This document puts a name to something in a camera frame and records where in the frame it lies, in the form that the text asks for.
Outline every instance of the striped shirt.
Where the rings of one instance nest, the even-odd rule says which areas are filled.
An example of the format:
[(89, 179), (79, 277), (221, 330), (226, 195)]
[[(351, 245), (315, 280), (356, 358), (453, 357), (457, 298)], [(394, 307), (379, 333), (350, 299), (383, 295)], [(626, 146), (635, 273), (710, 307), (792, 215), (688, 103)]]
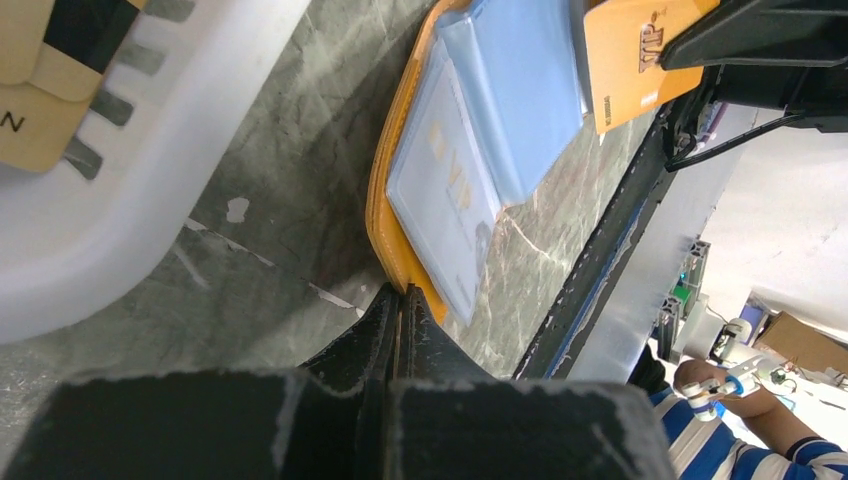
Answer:
[(738, 440), (721, 419), (697, 420), (671, 388), (651, 396), (651, 403), (665, 426), (671, 463), (681, 479), (848, 478), (848, 454), (821, 438), (800, 440), (784, 457)]

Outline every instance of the person's hand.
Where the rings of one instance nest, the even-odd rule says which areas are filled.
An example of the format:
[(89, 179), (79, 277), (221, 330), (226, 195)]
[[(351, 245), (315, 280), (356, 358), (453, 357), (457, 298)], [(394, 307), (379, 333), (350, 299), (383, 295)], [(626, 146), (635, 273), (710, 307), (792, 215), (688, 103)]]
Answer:
[(710, 378), (718, 380), (721, 385), (727, 381), (727, 371), (704, 360), (687, 360), (674, 372), (674, 389), (680, 391), (685, 385), (701, 383)]

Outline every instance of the white basket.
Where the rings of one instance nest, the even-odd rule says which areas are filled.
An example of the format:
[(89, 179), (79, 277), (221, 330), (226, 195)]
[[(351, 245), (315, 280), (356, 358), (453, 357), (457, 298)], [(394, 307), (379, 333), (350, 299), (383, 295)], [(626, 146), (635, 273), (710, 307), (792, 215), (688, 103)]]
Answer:
[(88, 317), (164, 257), (308, 0), (196, 0), (182, 22), (141, 15), (129, 34), (165, 54), (153, 75), (115, 64), (103, 88), (134, 108), (123, 127), (89, 111), (77, 137), (103, 159), (0, 166), (0, 343)]

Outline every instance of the cardboard box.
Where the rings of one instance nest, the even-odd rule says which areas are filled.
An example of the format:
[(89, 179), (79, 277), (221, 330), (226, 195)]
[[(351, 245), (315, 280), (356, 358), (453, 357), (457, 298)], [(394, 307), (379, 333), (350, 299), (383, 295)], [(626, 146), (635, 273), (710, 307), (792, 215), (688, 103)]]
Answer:
[(786, 312), (777, 316), (754, 348), (776, 352), (807, 370), (824, 372), (830, 367), (848, 372), (848, 350)]

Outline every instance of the black cable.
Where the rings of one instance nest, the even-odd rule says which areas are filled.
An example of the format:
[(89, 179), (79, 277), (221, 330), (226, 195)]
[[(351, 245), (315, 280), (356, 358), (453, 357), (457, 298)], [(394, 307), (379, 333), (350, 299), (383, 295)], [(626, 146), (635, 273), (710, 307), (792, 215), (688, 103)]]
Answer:
[(785, 127), (786, 125), (790, 125), (792, 123), (798, 122), (800, 120), (805, 119), (806, 116), (802, 114), (796, 115), (787, 115), (782, 118), (778, 118), (777, 120), (772, 120), (766, 124), (760, 125), (757, 128), (753, 128), (748, 130), (747, 132), (739, 135), (738, 137), (732, 138), (717, 147), (713, 147), (706, 152), (699, 153), (697, 155), (692, 155), (691, 157), (686, 157), (691, 151), (694, 149), (694, 146), (687, 145), (687, 148), (684, 149), (679, 154), (675, 155), (674, 158), (671, 159), (665, 165), (666, 171), (669, 173), (676, 172), (678, 170), (684, 169), (686, 167), (691, 167), (692, 165), (697, 165), (701, 162), (705, 162), (715, 156), (721, 155), (722, 153), (731, 150), (733, 148), (742, 145), (750, 140), (753, 140), (761, 135), (765, 135), (766, 133), (771, 132), (772, 130), (777, 130), (780, 127)]

